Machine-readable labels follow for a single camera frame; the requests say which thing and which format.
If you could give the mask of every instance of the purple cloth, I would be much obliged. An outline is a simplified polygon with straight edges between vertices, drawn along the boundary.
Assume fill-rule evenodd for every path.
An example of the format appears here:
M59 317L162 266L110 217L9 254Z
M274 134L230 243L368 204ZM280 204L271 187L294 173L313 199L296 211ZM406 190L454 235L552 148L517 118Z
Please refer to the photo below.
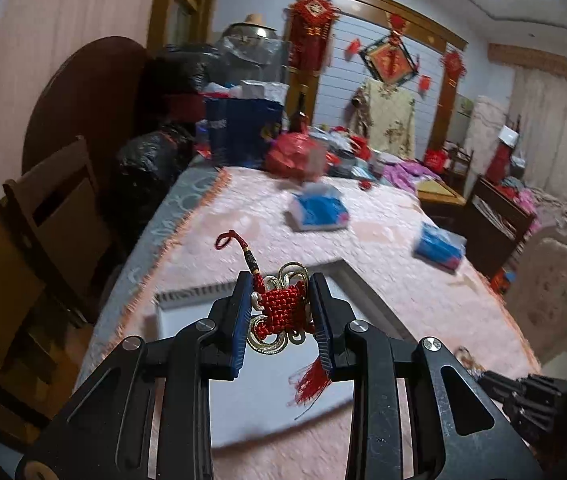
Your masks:
M417 184L422 180L441 180L441 178L418 162L401 162L387 165L383 170L383 178L390 186L398 187L410 194L417 194Z
M535 234L539 229L541 229L541 222L536 217L537 215L537 208L534 205L534 195L532 191L527 187L521 190L519 193L519 197L515 199L515 202L518 203L519 207L523 209L526 213L534 213L535 219L532 221L530 229L528 230L529 234Z

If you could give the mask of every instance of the gift box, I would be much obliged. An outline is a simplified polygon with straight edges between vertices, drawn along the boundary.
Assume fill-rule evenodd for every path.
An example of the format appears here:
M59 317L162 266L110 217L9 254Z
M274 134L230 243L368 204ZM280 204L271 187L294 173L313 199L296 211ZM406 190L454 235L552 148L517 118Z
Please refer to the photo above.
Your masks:
M265 99L207 98L205 110L214 165L261 168L281 131L283 106Z

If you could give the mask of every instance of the picture frame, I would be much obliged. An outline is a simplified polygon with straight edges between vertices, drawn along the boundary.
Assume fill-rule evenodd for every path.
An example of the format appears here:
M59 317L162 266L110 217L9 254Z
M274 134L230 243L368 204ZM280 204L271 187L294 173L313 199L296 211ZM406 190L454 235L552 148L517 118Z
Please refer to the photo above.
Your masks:
M390 73L390 53L393 48L396 48L397 53L397 70ZM403 41L399 42L399 46L393 47L390 44L390 35L370 44L359 55L372 76L385 84L402 85L419 73Z

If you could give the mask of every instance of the metal screw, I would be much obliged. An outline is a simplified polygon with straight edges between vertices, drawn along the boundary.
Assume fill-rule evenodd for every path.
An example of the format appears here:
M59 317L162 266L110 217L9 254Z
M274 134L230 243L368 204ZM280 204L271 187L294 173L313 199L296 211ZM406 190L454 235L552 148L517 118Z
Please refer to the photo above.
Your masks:
M123 340L123 348L125 350L136 350L141 346L141 339L135 335L131 335Z
M30 460L23 468L25 480L58 480L54 471L41 462Z
M197 321L197 330L199 332L209 332L216 327L215 322L212 319L199 319Z
M370 325L362 319L355 319L350 322L350 330L353 332L365 332L369 327Z
M426 337L423 340L423 346L430 352L436 352L441 349L441 341L439 341L436 337Z

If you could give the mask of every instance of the red plastic bag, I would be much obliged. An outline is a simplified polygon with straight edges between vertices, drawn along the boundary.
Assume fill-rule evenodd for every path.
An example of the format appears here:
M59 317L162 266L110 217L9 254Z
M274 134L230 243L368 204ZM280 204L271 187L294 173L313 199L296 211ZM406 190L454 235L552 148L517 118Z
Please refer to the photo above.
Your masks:
M368 148L368 139L364 139L363 137L358 136L351 136L350 141L353 144L355 156L358 156L363 160L370 160L372 153Z
M300 182L316 180L324 174L326 147L308 134L282 134L265 156L265 169Z
M448 155L443 150L425 150L425 157L423 157L423 165L435 173L442 173L445 161Z

